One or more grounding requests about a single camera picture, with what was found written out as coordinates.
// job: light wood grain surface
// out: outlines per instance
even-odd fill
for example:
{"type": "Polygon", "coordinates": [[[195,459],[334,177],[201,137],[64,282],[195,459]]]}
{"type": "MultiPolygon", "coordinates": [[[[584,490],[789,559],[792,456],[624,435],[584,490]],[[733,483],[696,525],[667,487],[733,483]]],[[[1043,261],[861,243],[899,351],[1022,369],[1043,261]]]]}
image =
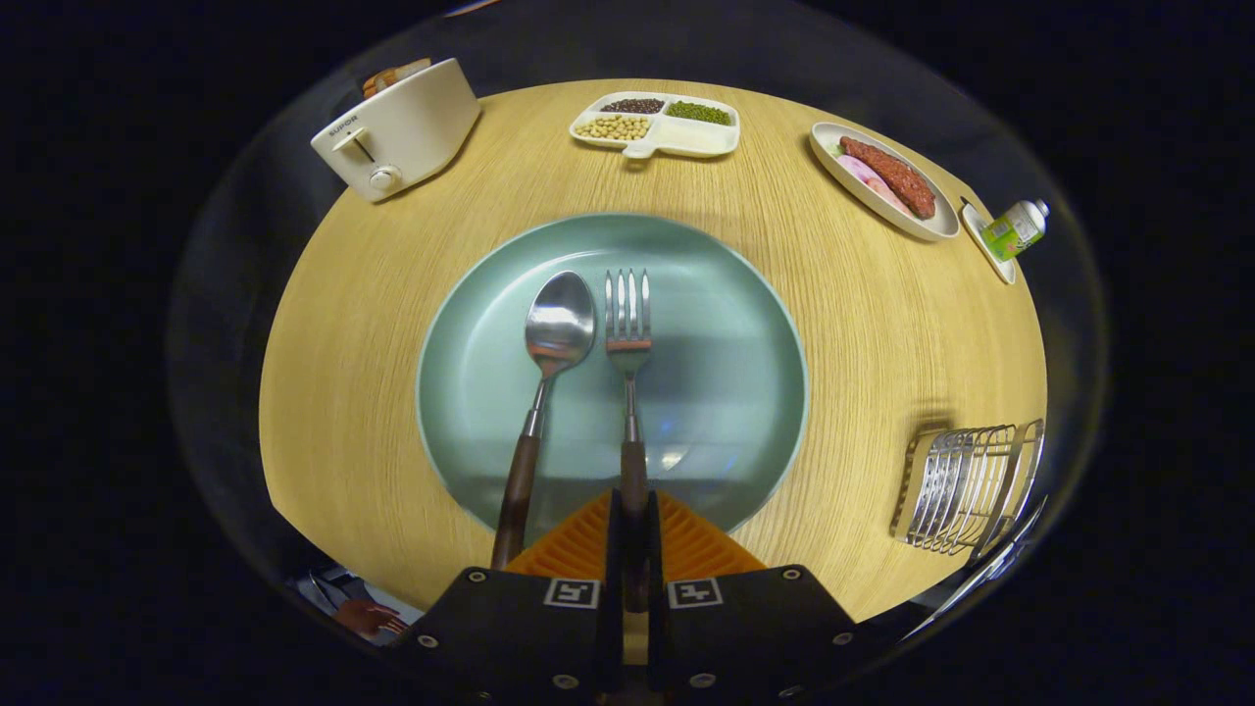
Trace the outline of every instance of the light wood grain surface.
{"type": "MultiPolygon", "coordinates": [[[[768,566],[809,567],[856,621],[964,563],[966,552],[940,557],[894,540],[890,523],[919,429],[1045,416],[1042,334],[1023,272],[1004,285],[965,232],[924,242],[892,229],[807,144],[817,120],[853,123],[807,105],[644,79],[543,85],[481,103],[443,173],[378,204],[346,191],[287,282],[266,349],[260,425],[271,500],[296,529],[423,609],[459,569],[486,566],[491,532],[449,497],[423,451],[414,410],[423,336],[458,278],[515,234],[576,213],[634,211],[738,250],[802,335],[811,418],[801,454],[733,538],[768,566]],[[655,154],[634,164],[572,140],[571,119],[615,90],[732,104],[740,145],[710,161],[655,154]]],[[[989,214],[961,181],[866,132],[926,169],[956,209],[965,196],[989,214]]]]}

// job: sausage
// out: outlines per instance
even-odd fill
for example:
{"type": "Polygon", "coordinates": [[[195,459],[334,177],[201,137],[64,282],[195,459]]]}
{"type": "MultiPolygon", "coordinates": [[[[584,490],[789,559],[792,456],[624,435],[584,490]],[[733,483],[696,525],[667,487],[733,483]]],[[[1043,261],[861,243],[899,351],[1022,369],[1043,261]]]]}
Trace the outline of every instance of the sausage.
{"type": "Polygon", "coordinates": [[[863,144],[848,137],[841,138],[841,147],[855,159],[871,167],[889,188],[902,199],[916,217],[929,219],[937,212],[936,196],[929,188],[924,177],[910,164],[886,153],[884,149],[863,144]]]}

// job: black bean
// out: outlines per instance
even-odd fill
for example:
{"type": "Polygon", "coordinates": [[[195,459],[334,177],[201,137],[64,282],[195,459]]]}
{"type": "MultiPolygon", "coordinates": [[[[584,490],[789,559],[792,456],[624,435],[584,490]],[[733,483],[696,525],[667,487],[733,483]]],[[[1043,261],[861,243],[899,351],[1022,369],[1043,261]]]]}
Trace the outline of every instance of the black bean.
{"type": "Polygon", "coordinates": [[[663,102],[656,98],[624,98],[601,108],[602,113],[656,113],[663,102]]]}

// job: pink meat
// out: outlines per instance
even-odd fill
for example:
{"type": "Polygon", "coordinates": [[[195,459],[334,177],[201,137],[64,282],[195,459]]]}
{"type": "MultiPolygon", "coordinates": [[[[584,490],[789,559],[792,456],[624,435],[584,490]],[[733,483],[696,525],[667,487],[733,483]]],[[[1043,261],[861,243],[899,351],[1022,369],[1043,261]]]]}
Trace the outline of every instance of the pink meat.
{"type": "Polygon", "coordinates": [[[856,159],[850,154],[842,154],[837,157],[837,162],[845,167],[850,173],[855,174],[855,178],[867,184],[868,188],[875,191],[884,198],[894,204],[895,208],[906,213],[907,216],[915,217],[915,213],[902,203],[902,199],[894,193],[894,189],[885,183],[885,179],[880,178],[875,169],[868,167],[861,159],[856,159]]]}

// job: black background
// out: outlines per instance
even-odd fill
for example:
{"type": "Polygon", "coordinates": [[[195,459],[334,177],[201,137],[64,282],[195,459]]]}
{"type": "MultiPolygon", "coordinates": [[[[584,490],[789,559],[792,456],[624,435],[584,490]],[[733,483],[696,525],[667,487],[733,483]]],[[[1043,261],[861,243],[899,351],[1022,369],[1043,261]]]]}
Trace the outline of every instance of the black background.
{"type": "MultiPolygon", "coordinates": [[[[251,573],[164,413],[168,287],[205,196],[267,115],[442,9],[370,3],[345,23],[336,6],[6,10],[24,59],[9,125],[15,702],[417,701],[251,573]]],[[[1240,376],[1225,342],[1250,327],[1225,310],[1244,255],[1224,224],[1240,212],[1226,184],[1249,125],[1242,19],[1106,0],[825,8],[991,107],[1058,174],[1089,226],[1117,345],[1104,444],[1069,517],[1007,588],[845,697],[1195,702],[1249,688],[1235,627],[1249,512],[1199,493],[1240,497],[1226,424],[1249,419],[1226,414],[1240,376]],[[953,50],[960,28],[1029,49],[976,61],[953,50]]]]}

